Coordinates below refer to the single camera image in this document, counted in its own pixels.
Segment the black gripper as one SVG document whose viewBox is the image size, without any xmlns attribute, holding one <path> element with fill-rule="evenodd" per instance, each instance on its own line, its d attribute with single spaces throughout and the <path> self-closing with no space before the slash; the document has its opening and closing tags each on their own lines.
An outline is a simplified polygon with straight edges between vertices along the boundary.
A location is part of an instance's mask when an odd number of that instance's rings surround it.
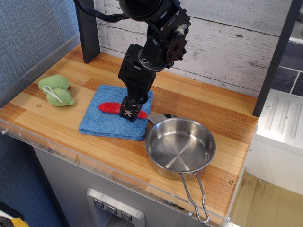
<svg viewBox="0 0 303 227">
<path fill-rule="evenodd" d="M 137 44 L 129 46 L 118 74 L 118 78 L 124 82 L 127 88 L 127 96 L 123 98 L 119 116 L 131 122 L 137 120 L 143 104 L 148 100 L 148 92 L 156 78 L 156 73 L 147 69 L 139 61 L 142 49 Z"/>
</svg>

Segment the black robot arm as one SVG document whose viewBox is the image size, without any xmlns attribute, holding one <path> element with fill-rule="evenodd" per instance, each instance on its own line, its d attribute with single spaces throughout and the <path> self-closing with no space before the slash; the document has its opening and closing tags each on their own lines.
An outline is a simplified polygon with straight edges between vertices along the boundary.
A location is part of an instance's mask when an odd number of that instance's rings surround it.
<svg viewBox="0 0 303 227">
<path fill-rule="evenodd" d="M 118 74 L 127 88 L 119 115 L 134 122 L 148 101 L 156 73 L 171 68 L 187 52 L 190 18 L 177 0 L 121 0 L 119 4 L 128 18 L 148 24 L 145 45 L 129 46 Z"/>
</svg>

